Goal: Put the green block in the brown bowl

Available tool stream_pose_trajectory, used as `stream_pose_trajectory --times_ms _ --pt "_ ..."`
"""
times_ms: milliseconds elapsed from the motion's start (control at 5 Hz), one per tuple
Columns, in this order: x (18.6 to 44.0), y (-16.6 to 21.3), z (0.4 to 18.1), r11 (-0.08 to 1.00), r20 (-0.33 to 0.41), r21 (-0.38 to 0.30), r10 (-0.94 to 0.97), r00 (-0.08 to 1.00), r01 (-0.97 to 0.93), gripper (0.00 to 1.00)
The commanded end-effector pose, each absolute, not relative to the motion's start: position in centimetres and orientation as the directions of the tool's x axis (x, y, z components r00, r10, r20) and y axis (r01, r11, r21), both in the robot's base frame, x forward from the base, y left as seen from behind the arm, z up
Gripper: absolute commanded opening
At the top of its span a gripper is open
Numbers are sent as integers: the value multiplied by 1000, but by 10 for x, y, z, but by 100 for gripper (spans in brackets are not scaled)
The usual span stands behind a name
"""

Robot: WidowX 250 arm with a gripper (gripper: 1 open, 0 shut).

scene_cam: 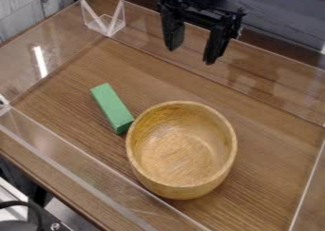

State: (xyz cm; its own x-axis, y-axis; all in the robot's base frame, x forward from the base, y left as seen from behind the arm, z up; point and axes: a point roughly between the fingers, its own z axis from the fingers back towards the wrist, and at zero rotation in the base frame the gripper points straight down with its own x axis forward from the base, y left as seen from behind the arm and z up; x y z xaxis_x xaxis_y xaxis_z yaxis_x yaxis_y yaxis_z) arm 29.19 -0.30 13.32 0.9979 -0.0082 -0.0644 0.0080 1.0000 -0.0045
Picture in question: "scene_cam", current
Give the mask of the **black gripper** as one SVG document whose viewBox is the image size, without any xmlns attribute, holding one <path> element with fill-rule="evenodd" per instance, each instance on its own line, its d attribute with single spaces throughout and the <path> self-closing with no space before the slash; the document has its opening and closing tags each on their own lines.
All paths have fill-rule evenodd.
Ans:
<svg viewBox="0 0 325 231">
<path fill-rule="evenodd" d="M 184 23 L 210 29 L 203 62 L 213 65 L 223 55 L 230 35 L 239 35 L 246 15 L 243 7 L 230 0 L 160 0 L 163 41 L 170 51 L 184 41 Z"/>
</svg>

